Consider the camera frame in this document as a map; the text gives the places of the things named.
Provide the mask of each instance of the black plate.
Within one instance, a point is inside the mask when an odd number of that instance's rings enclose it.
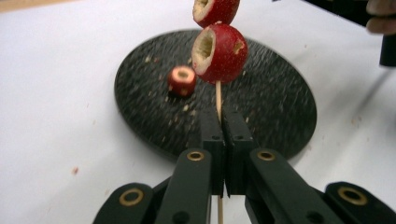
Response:
[[[164,155],[176,158],[197,132],[197,112],[215,106],[215,87],[198,78],[187,99],[168,95],[166,76],[176,65],[189,64],[198,30],[159,35],[134,49],[122,62],[115,82],[120,112],[132,130]],[[311,138],[317,109],[308,85],[281,56],[247,39],[242,74],[222,86],[223,104],[236,109],[261,147],[286,158]]]

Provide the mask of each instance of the finger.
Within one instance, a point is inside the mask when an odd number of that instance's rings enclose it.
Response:
[[[367,12],[377,16],[387,16],[396,13],[396,0],[369,0]]]
[[[386,18],[372,18],[367,22],[366,27],[367,30],[373,34],[396,34],[396,20]]]

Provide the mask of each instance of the white tablecloth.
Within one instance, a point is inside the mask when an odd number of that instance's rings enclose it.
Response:
[[[114,189],[172,174],[130,131],[113,87],[139,44],[199,28],[192,5],[89,0],[0,14],[1,223],[92,223]],[[318,126],[290,160],[303,179],[320,190],[351,182],[396,209],[396,72],[378,66],[381,35],[291,0],[241,1],[232,26],[312,89]],[[248,223],[244,197],[225,199],[224,210],[225,223]]]

